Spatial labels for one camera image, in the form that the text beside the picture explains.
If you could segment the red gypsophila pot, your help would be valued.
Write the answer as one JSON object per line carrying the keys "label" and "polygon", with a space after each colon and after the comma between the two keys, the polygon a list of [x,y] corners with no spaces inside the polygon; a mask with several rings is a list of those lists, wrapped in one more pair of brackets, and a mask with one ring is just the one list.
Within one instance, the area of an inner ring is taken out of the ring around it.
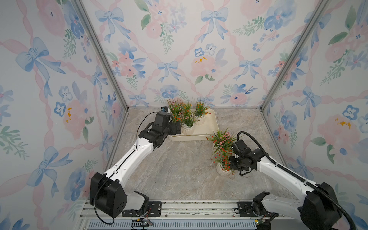
{"label": "red gypsophila pot", "polygon": [[221,176],[234,175],[234,170],[231,169],[230,157],[233,152],[229,149],[218,148],[211,156],[211,161],[216,165],[216,171]]}

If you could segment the large pink gypsophila pot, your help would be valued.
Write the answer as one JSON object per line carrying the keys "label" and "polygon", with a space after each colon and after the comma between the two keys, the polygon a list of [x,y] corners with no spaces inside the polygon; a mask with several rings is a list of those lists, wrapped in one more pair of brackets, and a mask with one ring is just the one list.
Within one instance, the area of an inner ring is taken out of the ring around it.
{"label": "large pink gypsophila pot", "polygon": [[236,137],[232,135],[228,130],[225,131],[216,130],[209,137],[206,137],[207,141],[210,141],[213,146],[213,154],[231,154],[232,145],[236,141]]}

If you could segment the pink gypsophila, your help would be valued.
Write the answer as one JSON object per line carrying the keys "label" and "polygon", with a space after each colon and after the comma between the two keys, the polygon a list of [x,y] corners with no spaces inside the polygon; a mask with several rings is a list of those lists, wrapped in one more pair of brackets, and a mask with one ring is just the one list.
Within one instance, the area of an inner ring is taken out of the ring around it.
{"label": "pink gypsophila", "polygon": [[171,113],[175,116],[179,116],[183,111],[184,101],[182,99],[168,99],[168,107]]}

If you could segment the orange gypsophila pot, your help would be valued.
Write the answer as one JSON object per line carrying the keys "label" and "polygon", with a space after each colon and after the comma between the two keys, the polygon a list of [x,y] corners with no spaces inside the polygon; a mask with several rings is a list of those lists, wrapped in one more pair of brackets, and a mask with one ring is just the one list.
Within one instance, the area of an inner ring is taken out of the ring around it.
{"label": "orange gypsophila pot", "polygon": [[192,104],[190,102],[182,103],[181,115],[183,119],[189,119],[192,116],[191,107]]}
{"label": "orange gypsophila pot", "polygon": [[195,119],[198,125],[203,125],[205,122],[205,115],[210,107],[204,102],[197,101],[195,104]]}
{"label": "orange gypsophila pot", "polygon": [[180,124],[182,124],[182,113],[181,112],[172,113],[172,121],[174,123],[179,122]]}

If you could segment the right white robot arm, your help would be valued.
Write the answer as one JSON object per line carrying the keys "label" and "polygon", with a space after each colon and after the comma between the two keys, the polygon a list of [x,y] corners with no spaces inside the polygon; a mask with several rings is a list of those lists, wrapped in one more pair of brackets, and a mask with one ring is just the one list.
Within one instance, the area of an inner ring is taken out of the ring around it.
{"label": "right white robot arm", "polygon": [[259,171],[285,187],[296,199],[261,192],[248,212],[257,216],[279,214],[301,221],[310,230],[330,230],[343,216],[334,190],[326,183],[317,184],[256,151],[243,157],[230,157],[232,170]]}

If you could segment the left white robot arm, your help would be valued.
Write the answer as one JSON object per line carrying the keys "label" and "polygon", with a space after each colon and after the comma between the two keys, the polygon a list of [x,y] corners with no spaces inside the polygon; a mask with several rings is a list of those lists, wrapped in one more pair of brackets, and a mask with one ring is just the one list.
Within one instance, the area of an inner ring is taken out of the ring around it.
{"label": "left white robot arm", "polygon": [[181,134],[179,122],[170,121],[167,125],[151,122],[138,135],[131,149],[105,173],[95,173],[91,179],[89,202],[94,209],[112,218],[122,212],[135,212],[143,216],[149,209],[149,198],[140,192],[126,192],[129,178],[140,163],[160,147],[168,136]]}

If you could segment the cream plastic storage box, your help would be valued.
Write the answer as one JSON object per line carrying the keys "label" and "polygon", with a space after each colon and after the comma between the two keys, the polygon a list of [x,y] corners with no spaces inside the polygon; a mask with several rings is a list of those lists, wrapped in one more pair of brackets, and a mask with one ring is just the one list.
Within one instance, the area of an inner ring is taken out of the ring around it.
{"label": "cream plastic storage box", "polygon": [[200,125],[196,122],[192,128],[189,129],[190,135],[186,135],[183,131],[179,135],[168,136],[169,140],[178,141],[199,141],[210,138],[214,132],[219,128],[215,111],[208,109],[208,114],[204,116],[204,122],[200,122]]}

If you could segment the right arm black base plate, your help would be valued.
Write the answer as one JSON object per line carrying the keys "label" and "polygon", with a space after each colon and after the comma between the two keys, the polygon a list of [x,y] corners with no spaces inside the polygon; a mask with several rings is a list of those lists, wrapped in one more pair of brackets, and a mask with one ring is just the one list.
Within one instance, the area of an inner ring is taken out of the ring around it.
{"label": "right arm black base plate", "polygon": [[257,217],[252,201],[240,201],[237,202],[237,207],[234,212],[240,217]]}

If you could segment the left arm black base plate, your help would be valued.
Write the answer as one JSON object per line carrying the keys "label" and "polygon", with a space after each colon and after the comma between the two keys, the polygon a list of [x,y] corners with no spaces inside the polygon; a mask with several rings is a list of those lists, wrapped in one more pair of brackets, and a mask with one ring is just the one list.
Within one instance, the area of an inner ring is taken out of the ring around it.
{"label": "left arm black base plate", "polygon": [[143,206],[139,210],[125,210],[122,212],[122,217],[160,217],[162,212],[162,202],[160,201],[148,201],[144,202]]}

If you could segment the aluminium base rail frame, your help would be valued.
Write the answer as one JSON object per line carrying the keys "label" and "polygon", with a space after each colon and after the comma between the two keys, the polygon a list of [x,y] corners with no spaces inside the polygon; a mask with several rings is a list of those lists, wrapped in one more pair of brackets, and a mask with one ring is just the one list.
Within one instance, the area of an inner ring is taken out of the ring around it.
{"label": "aluminium base rail frame", "polygon": [[77,230],[305,230],[285,215],[240,217],[237,202],[252,200],[152,200],[162,202],[160,217],[112,218],[86,203]]}

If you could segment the left aluminium corner post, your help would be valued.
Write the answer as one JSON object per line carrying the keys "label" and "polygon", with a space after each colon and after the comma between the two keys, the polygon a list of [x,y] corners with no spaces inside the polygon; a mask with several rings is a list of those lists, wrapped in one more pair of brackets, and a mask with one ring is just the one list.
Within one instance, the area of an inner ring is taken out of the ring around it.
{"label": "left aluminium corner post", "polygon": [[97,33],[92,25],[92,22],[88,16],[88,13],[83,5],[83,2],[80,0],[72,0],[71,1],[73,7],[75,8],[78,16],[81,18],[81,23],[82,25],[85,27],[86,32],[88,34],[88,36],[90,37],[92,46],[95,50],[95,52],[97,53],[97,57],[100,59],[101,65],[103,67],[103,69],[106,71],[107,77],[108,79],[111,81],[113,89],[116,91],[117,97],[120,101],[120,103],[123,106],[123,110],[125,112],[128,112],[129,107],[127,106],[127,103],[123,97],[122,91],[118,85],[118,81],[116,80],[112,69],[110,67],[110,65],[108,64],[108,60],[107,57],[104,53],[103,47],[98,39]]}

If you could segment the aluminium corner post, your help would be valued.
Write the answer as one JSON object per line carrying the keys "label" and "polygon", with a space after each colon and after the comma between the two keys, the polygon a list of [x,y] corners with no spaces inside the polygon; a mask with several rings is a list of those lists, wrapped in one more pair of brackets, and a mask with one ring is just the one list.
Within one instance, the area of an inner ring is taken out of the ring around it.
{"label": "aluminium corner post", "polygon": [[295,43],[293,49],[291,50],[289,57],[286,60],[285,66],[281,69],[279,72],[279,75],[276,77],[275,82],[272,84],[270,91],[267,93],[265,100],[263,101],[262,105],[260,106],[260,111],[262,113],[265,112],[268,105],[271,104],[271,100],[276,93],[278,87],[282,83],[285,75],[290,70],[291,65],[294,63],[294,61],[297,59],[299,53],[303,50],[303,47],[305,46],[306,40],[309,38],[309,36],[312,34],[314,28],[324,15],[327,6],[329,5],[331,1],[329,0],[322,0],[318,1],[317,5],[312,12],[309,22],[306,23],[305,27],[302,30],[302,33],[300,34],[299,39]]}
{"label": "aluminium corner post", "polygon": [[71,1],[73,7],[75,8],[78,16],[81,18],[81,23],[82,25],[85,27],[86,32],[88,34],[88,36],[90,37],[92,46],[95,50],[95,52],[97,53],[97,57],[100,59],[101,65],[103,67],[103,69],[106,71],[107,77],[108,79],[111,81],[113,89],[116,91],[117,97],[120,101],[120,103],[123,106],[123,110],[125,112],[128,112],[129,107],[127,106],[127,103],[123,97],[122,91],[118,85],[118,81],[116,80],[112,69],[110,67],[110,65],[108,64],[108,60],[107,57],[104,53],[103,47],[98,39],[97,33],[92,25],[92,22],[88,16],[88,13],[83,5],[83,2],[80,0],[72,0]]}

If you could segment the right aluminium corner post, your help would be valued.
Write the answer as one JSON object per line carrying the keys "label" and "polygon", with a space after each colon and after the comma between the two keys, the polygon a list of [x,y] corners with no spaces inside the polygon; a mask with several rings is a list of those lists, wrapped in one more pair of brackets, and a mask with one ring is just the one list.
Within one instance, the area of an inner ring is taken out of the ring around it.
{"label": "right aluminium corner post", "polygon": [[302,30],[302,33],[300,34],[299,39],[295,43],[293,49],[291,50],[289,57],[286,60],[285,66],[281,69],[279,72],[279,75],[276,77],[275,82],[272,84],[270,91],[267,93],[265,100],[263,101],[262,105],[260,106],[260,111],[262,113],[265,112],[268,105],[271,104],[271,100],[276,93],[278,87],[282,83],[285,75],[290,70],[291,65],[294,63],[294,61],[297,59],[299,53],[303,50],[303,47],[305,46],[306,40],[309,38],[309,36],[312,34],[314,28],[324,15],[327,6],[329,5],[331,1],[329,0],[322,0],[318,1],[317,5],[312,12],[309,22],[306,23],[305,27]]}

